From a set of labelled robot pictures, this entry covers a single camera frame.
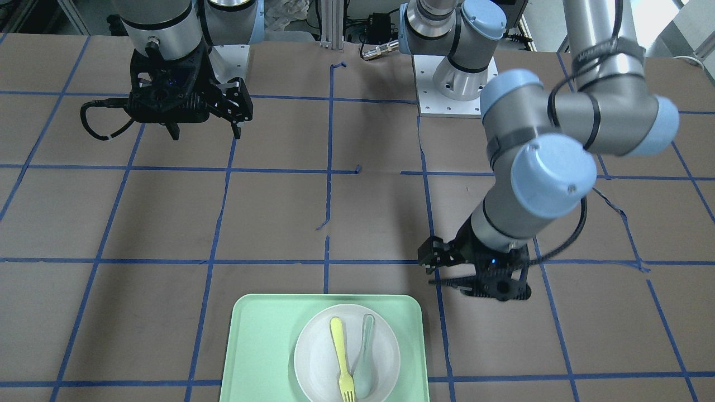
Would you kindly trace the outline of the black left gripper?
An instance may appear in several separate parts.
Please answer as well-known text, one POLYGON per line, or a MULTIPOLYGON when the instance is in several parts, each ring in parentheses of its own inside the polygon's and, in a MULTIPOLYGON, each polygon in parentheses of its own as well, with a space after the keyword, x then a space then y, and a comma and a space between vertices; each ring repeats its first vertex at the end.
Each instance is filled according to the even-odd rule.
POLYGON ((493 298, 500 302, 528 300, 532 295, 528 284, 528 247, 501 252, 492 250, 477 238, 471 218, 458 229, 455 240, 445 242, 437 236, 426 239, 418 248, 418 264, 427 274, 437 268, 472 264, 475 274, 463 277, 434 278, 428 283, 451 287, 465 295, 493 298))

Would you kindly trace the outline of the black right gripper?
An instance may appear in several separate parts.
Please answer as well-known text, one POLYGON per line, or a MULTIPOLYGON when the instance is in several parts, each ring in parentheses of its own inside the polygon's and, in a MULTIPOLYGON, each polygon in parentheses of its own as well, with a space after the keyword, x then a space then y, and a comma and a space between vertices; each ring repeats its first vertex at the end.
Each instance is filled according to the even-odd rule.
POLYGON ((134 51, 130 61, 132 90, 125 106, 135 120, 163 124, 178 141, 178 124, 197 124, 210 114, 230 123, 233 137, 242 137, 242 123, 251 121, 254 106, 241 77, 219 83, 209 50, 197 47, 177 60, 159 60, 134 51))

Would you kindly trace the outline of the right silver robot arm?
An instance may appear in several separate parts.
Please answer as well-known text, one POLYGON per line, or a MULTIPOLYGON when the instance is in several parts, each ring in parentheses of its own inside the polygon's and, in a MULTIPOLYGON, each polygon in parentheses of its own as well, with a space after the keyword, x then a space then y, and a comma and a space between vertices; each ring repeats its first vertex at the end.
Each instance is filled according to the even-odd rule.
POLYGON ((235 139, 253 118, 243 77, 220 48, 263 41, 262 1, 114 1, 131 39, 131 90, 114 102, 131 122, 164 126, 178 140, 181 124, 224 119, 235 139))

